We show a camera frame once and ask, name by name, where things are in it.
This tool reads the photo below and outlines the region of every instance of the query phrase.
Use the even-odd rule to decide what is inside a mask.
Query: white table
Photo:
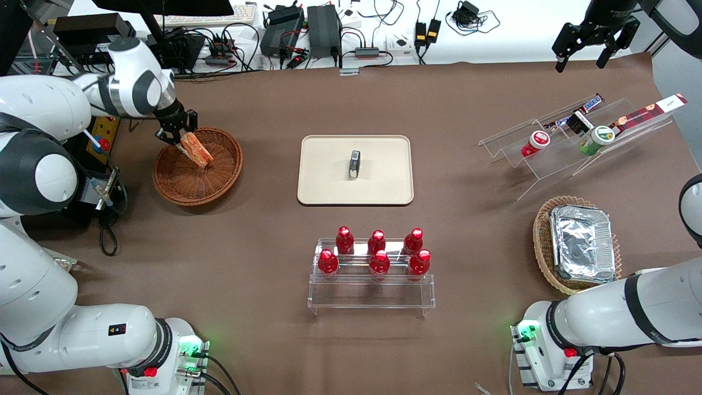
[[[242,4],[244,0],[230,0],[232,4]],[[380,13],[387,12],[392,2],[391,0],[376,0],[378,11]],[[271,1],[268,5],[273,7],[277,2]],[[283,4],[290,4],[290,1],[284,1]],[[322,5],[326,2],[322,0],[302,0],[303,7],[312,5]],[[341,8],[347,8],[350,5],[350,0],[341,0]],[[380,47],[380,50],[385,49],[385,36],[391,34],[409,34],[413,37],[414,23],[417,19],[418,9],[414,0],[404,0],[404,12],[397,24],[393,26],[381,26],[375,35],[375,44]],[[551,51],[551,46],[561,30],[561,27],[566,22],[580,23],[585,14],[585,9],[589,4],[589,0],[474,0],[480,11],[491,9],[501,21],[501,25],[488,34],[475,33],[467,37],[460,37],[452,31],[446,22],[444,16],[453,12],[456,9],[456,2],[443,0],[439,4],[437,19],[442,21],[439,38],[436,44],[433,44],[427,55],[424,57],[426,63],[429,64],[446,64],[456,62],[469,63],[514,63],[514,62],[553,62],[555,65],[555,55]],[[426,22],[427,25],[434,15],[436,9],[436,1],[420,0],[422,14],[420,21]],[[364,15],[374,15],[373,2],[371,0],[361,0],[354,3],[354,8]],[[400,7],[396,7],[389,21],[395,20],[399,13]],[[263,8],[263,2],[258,3],[257,19],[254,25],[261,29],[263,35],[263,17],[261,12],[267,11]],[[75,0],[68,15],[88,15],[95,13],[110,13],[98,8],[91,0]],[[137,30],[137,36],[145,38],[148,34],[148,29],[143,19],[135,13],[120,13],[124,20],[129,21]],[[489,28],[489,24],[493,20],[486,22],[485,28]],[[371,43],[371,35],[373,29],[378,26],[378,18],[364,18],[360,30],[365,34],[368,45]],[[210,27],[210,30],[221,33],[222,28]],[[247,27],[230,28],[237,46],[242,47],[246,52],[247,60],[251,56],[251,51],[256,44],[255,38],[253,41],[249,39],[253,30]],[[358,38],[351,34],[344,36],[343,50],[351,51],[358,45]],[[301,48],[309,47],[307,37],[301,37],[298,40],[297,46]],[[600,56],[604,46],[590,46],[576,53],[572,60],[594,60]],[[630,54],[630,50],[619,51],[616,56]],[[203,50],[201,58],[208,55],[206,49]],[[344,58],[344,67],[358,67],[373,63],[384,63],[385,59],[378,60],[356,60],[351,55]],[[278,62],[273,60],[276,69]],[[412,57],[396,57],[393,65],[417,64],[418,60],[415,56]],[[331,58],[322,58],[321,60],[313,60],[309,67],[331,67],[333,61]],[[262,56],[256,56],[251,62],[251,67],[263,68],[268,70],[268,59]],[[198,60],[194,71],[204,72],[217,70],[214,67],[208,67],[204,61]]]

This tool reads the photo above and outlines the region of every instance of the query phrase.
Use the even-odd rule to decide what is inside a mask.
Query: small bottle
[[[531,134],[529,141],[522,147],[522,156],[528,157],[548,147],[551,137],[545,131],[537,130]]]
[[[325,248],[319,253],[317,266],[328,276],[336,274],[339,271],[339,258],[329,248]]]
[[[408,276],[423,276],[429,271],[429,266],[431,266],[432,253],[427,249],[420,250],[416,254],[412,255],[409,260],[409,265],[407,265],[407,270],[405,273]]]
[[[336,235],[336,251],[341,254],[353,254],[354,239],[351,230],[348,227],[342,226],[339,228],[339,233]]]
[[[377,251],[368,262],[368,273],[375,277],[382,277],[390,271],[390,259],[385,250]]]
[[[404,238],[404,246],[402,248],[402,254],[414,255],[419,250],[422,249],[424,245],[424,231],[420,228],[414,228],[410,234]]]
[[[609,127],[596,127],[588,137],[580,144],[580,152],[587,156],[593,156],[600,148],[612,144],[614,141],[614,131]]]
[[[385,250],[385,234],[378,229],[368,239],[368,255],[373,255],[380,250]]]

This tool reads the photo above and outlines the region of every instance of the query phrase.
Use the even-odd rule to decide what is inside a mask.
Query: green can
[[[580,152],[587,156],[593,156],[605,145],[614,141],[614,131],[606,126],[599,126],[590,131],[585,141],[580,144]]]

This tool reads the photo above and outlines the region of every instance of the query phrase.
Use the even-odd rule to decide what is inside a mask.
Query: foil container
[[[563,205],[550,213],[556,274],[564,280],[605,284],[616,278],[609,215]]]

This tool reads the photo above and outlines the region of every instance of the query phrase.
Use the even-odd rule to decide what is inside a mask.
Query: beige tray
[[[361,151],[357,179],[348,170],[353,150]],[[304,205],[407,205],[412,199],[407,137],[311,135],[303,139],[298,200]]]

